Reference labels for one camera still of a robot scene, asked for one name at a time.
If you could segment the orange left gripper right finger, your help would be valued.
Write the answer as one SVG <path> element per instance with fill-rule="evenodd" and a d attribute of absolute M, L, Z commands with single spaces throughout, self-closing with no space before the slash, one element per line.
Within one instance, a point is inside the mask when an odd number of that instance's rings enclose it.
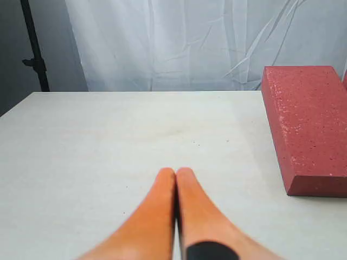
<path fill-rule="evenodd" d="M 282 259 L 238 229 L 211 201 L 192 169 L 176 173 L 182 259 Z"/>

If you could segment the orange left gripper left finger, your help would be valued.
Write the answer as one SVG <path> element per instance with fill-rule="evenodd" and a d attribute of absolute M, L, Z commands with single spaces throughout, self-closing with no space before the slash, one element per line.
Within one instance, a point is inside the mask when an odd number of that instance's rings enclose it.
<path fill-rule="evenodd" d="M 172 259 L 176 176 L 162 168 L 133 214 L 105 241 L 80 259 Z"/>

